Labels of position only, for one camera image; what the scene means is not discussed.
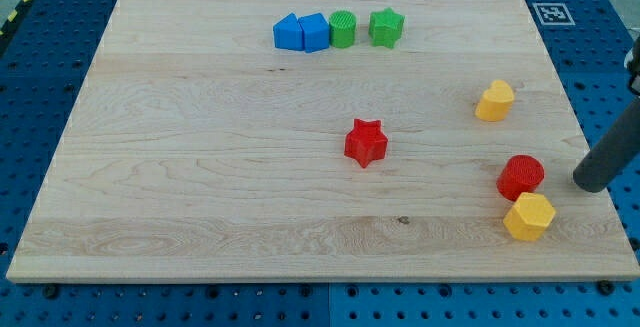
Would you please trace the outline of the robot arm end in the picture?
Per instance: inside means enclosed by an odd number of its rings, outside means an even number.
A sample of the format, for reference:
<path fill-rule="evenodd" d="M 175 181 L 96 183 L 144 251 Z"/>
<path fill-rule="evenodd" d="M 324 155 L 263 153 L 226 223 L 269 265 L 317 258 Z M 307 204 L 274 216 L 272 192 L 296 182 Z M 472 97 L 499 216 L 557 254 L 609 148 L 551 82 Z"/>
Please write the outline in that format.
<path fill-rule="evenodd" d="M 628 82 L 629 90 L 635 94 L 639 95 L 639 50 L 640 50 L 640 38 L 637 38 L 632 48 L 625 56 L 624 65 L 627 71 L 630 73 L 630 78 Z"/>

